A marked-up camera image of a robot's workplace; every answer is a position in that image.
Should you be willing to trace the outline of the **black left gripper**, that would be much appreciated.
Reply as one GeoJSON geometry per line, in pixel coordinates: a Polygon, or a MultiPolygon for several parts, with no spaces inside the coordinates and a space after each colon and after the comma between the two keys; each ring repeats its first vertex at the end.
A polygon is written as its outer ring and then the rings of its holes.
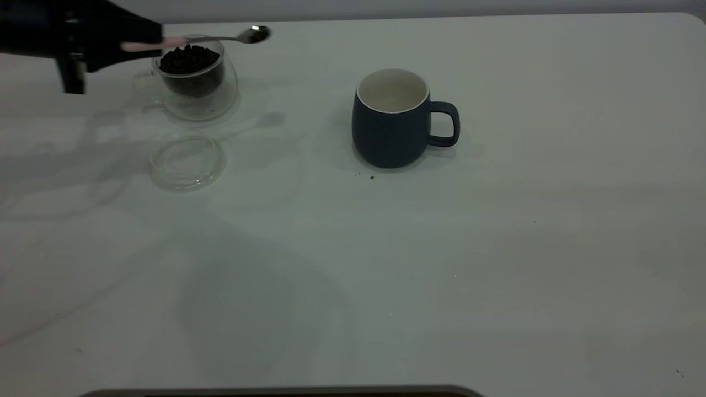
{"type": "Polygon", "coordinates": [[[83,60],[94,73],[126,61],[154,58],[162,50],[126,52],[120,45],[99,45],[84,55],[78,32],[88,8],[89,38],[98,42],[162,42],[162,25],[111,1],[28,1],[28,55],[83,60]]]}

